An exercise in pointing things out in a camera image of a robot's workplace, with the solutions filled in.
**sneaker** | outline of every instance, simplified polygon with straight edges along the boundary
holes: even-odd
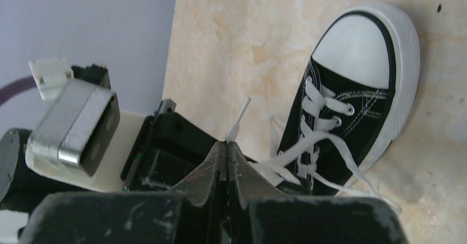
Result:
[[[363,173],[402,131],[419,69],[417,33],[402,10],[383,3],[347,10],[311,55],[277,156],[253,166],[289,192],[291,184],[320,196],[344,191],[400,209]],[[355,177],[368,192],[348,188]]]

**cable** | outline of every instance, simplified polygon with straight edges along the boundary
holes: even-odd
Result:
[[[11,98],[36,87],[36,82],[32,76],[16,80],[0,89],[0,107]]]

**shoelace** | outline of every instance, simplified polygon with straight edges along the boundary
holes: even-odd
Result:
[[[333,117],[331,119],[319,118],[319,113],[325,106],[332,111],[348,116],[355,113],[354,107],[350,104],[345,104],[334,99],[333,97],[335,96],[335,93],[324,86],[322,86],[320,92],[311,83],[311,77],[306,78],[305,93],[306,97],[302,101],[302,108],[306,113],[309,113],[316,118],[315,131],[308,126],[305,122],[305,117],[302,116],[300,123],[302,134],[300,136],[300,140],[287,151],[283,153],[279,152],[277,155],[275,151],[277,151],[279,147],[279,138],[277,133],[273,133],[274,131],[271,131],[271,153],[274,154],[273,157],[271,157],[270,160],[252,164],[252,166],[275,186],[283,180],[301,185],[300,181],[285,168],[286,165],[298,158],[298,176],[306,178],[307,174],[309,174],[326,186],[346,192],[353,196],[379,198],[388,203],[397,214],[400,214],[402,212],[402,208],[396,202],[374,190],[371,182],[365,177],[363,172],[355,163],[345,141],[337,135],[333,135],[328,132],[335,127],[339,127],[342,124],[341,119],[339,117]],[[366,185],[368,191],[347,188],[332,183],[316,172],[319,148],[315,149],[315,144],[323,139],[329,139],[334,144],[342,159],[345,161],[347,168]],[[304,152],[308,152],[311,155],[311,163],[308,165],[301,163],[300,157]]]

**shoelace aglet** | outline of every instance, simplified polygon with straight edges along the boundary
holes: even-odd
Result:
[[[237,139],[238,131],[240,130],[240,120],[242,119],[243,114],[247,110],[247,107],[250,101],[251,101],[251,98],[248,97],[247,100],[245,101],[245,104],[243,104],[242,110],[238,114],[237,120],[235,121],[233,125],[231,125],[229,130],[225,133],[225,141],[233,142],[235,141],[235,139]]]

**beige surface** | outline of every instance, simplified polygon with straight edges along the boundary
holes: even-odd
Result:
[[[405,10],[422,56],[405,131],[367,175],[404,208],[412,243],[465,243],[467,0],[177,0],[164,97],[222,138],[251,96],[237,141],[266,159],[269,116],[287,118],[318,39],[339,12],[365,1]]]

